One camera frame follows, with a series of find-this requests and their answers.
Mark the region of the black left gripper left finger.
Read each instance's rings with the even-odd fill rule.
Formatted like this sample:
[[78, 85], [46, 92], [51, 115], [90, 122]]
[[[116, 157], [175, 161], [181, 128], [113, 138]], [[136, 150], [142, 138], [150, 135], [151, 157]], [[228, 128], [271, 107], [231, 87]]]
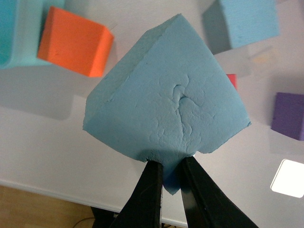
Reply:
[[162, 165], [148, 161], [137, 185], [112, 228], [160, 228]]

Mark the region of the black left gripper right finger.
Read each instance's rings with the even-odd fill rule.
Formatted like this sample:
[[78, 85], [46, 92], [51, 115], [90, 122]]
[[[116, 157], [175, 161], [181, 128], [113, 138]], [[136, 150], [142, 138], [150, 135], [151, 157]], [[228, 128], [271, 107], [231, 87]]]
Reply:
[[189, 228], [256, 228], [194, 157], [180, 163], [180, 187]]

